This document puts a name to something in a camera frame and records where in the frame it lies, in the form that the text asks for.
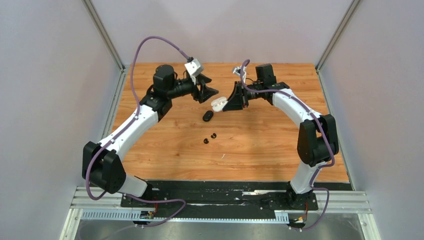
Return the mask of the left aluminium frame post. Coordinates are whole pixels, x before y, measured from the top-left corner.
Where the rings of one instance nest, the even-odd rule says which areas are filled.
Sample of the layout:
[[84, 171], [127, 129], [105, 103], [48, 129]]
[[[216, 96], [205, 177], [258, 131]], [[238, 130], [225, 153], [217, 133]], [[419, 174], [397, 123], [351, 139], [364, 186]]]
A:
[[123, 63], [116, 47], [114, 46], [112, 39], [110, 38], [93, 1], [82, 0], [82, 3], [84, 4], [88, 15], [90, 16], [94, 26], [96, 27], [115, 64], [121, 72], [124, 72], [124, 70], [126, 69], [125, 64]]

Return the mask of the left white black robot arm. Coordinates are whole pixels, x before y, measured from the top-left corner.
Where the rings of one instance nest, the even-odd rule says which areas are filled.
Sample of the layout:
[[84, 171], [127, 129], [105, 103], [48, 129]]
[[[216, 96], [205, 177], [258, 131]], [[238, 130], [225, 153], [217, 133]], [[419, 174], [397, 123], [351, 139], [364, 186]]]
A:
[[89, 141], [84, 146], [82, 177], [92, 199], [95, 196], [90, 191], [90, 184], [101, 188], [104, 193], [132, 195], [142, 207], [152, 203], [149, 183], [125, 172], [123, 160], [126, 154], [149, 128], [168, 113], [173, 99], [191, 95], [195, 101], [203, 103], [218, 94], [218, 90], [207, 87], [211, 79], [202, 74], [204, 67], [196, 59], [184, 66], [186, 77], [183, 79], [177, 78], [171, 65], [158, 66], [146, 95], [135, 99], [136, 109], [130, 117], [100, 142]]

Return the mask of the aluminium frame post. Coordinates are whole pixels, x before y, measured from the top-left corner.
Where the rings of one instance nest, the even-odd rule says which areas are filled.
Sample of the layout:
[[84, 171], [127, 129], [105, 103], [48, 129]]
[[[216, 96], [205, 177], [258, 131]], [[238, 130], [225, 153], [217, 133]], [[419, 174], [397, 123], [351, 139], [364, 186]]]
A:
[[315, 70], [317, 73], [321, 71], [321, 69], [324, 67], [326, 61], [328, 60], [330, 54], [332, 53], [334, 47], [336, 46], [337, 42], [339, 41], [340, 37], [344, 33], [346, 27], [348, 26], [349, 22], [353, 18], [355, 12], [357, 11], [357, 8], [362, 3], [362, 0], [351, 0], [350, 4], [345, 11], [342, 19], [340, 20], [339, 24], [337, 25], [332, 37], [330, 38], [330, 41], [328, 42], [326, 48], [324, 49], [321, 57], [319, 58], [317, 64], [315, 65]]
[[82, 3], [84, 4], [88, 15], [90, 16], [94, 26], [96, 27], [115, 64], [121, 72], [124, 72], [124, 70], [126, 69], [125, 64], [123, 63], [116, 47], [114, 46], [112, 39], [110, 38], [93, 1], [82, 0]]

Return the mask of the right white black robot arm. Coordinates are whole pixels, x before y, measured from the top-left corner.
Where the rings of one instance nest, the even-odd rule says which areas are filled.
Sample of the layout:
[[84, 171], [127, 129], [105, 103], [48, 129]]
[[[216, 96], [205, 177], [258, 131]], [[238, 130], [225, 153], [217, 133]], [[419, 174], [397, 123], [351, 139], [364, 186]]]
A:
[[236, 66], [233, 73], [240, 79], [235, 81], [229, 96], [220, 100], [223, 112], [247, 108], [251, 100], [264, 99], [285, 113], [298, 128], [297, 153], [300, 158], [297, 171], [289, 181], [286, 204], [298, 209], [306, 201], [305, 195], [314, 190], [314, 182], [322, 168], [335, 164], [339, 152], [336, 120], [331, 114], [323, 115], [307, 106], [284, 82], [278, 82], [271, 64], [255, 68], [256, 80], [246, 83], [247, 64]]

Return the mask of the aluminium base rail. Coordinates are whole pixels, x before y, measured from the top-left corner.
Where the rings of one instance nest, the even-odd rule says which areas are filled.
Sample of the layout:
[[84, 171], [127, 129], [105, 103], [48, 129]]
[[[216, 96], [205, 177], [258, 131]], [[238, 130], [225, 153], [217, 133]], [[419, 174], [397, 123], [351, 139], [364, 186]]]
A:
[[[371, 214], [372, 209], [367, 195], [363, 191], [317, 190], [307, 200], [289, 206], [285, 199], [285, 190], [254, 189], [153, 189], [156, 200], [184, 199], [187, 207], [253, 207], [257, 210], [271, 210], [287, 213], [321, 212]], [[129, 209], [153, 210], [152, 203], [132, 200], [120, 193], [105, 194], [100, 200], [92, 200], [82, 187], [78, 187], [71, 201], [71, 208], [79, 209]]]

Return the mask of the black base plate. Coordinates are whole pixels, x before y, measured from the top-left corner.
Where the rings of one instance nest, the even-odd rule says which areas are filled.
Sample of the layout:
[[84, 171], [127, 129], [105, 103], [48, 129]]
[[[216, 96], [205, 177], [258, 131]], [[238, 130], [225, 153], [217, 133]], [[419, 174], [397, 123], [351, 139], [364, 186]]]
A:
[[305, 213], [310, 221], [320, 213], [349, 213], [354, 195], [351, 185], [341, 182], [319, 182], [317, 190], [298, 200], [287, 194], [286, 181], [153, 180], [151, 184], [151, 203], [120, 193], [91, 201], [78, 189], [72, 206], [84, 208], [89, 220], [285, 224]]

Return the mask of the black earbud charging case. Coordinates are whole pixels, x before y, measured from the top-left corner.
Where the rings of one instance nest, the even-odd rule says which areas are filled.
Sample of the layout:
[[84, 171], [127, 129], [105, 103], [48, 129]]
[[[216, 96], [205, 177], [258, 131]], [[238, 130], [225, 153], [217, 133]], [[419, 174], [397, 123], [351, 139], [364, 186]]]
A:
[[202, 120], [204, 122], [209, 122], [214, 116], [214, 112], [212, 110], [208, 110], [205, 112], [205, 114], [202, 116]]

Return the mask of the white earbud charging case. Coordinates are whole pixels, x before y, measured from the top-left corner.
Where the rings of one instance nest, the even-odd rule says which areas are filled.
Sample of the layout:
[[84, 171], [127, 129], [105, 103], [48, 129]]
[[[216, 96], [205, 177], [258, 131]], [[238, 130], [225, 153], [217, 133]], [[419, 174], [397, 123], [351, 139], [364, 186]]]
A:
[[222, 112], [223, 108], [226, 106], [226, 104], [228, 103], [228, 99], [225, 96], [219, 97], [215, 100], [213, 100], [210, 105], [212, 107], [212, 110], [217, 113], [217, 112]]

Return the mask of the right aluminium frame post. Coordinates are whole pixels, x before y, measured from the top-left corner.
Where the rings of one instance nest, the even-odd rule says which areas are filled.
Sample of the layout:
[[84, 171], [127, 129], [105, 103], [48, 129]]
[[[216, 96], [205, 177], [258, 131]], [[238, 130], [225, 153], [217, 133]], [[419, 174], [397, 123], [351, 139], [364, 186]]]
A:
[[330, 41], [328, 42], [326, 48], [324, 49], [321, 57], [319, 58], [317, 64], [315, 65], [315, 70], [317, 73], [321, 71], [321, 69], [324, 67], [326, 61], [328, 60], [330, 54], [332, 53], [334, 47], [336, 46], [337, 42], [339, 41], [340, 37], [344, 33], [346, 27], [348, 26], [349, 22], [353, 18], [355, 12], [357, 11], [357, 8], [362, 3], [362, 0], [351, 0], [350, 4], [345, 11], [342, 19], [340, 20], [339, 24], [337, 25], [332, 37], [330, 38]]

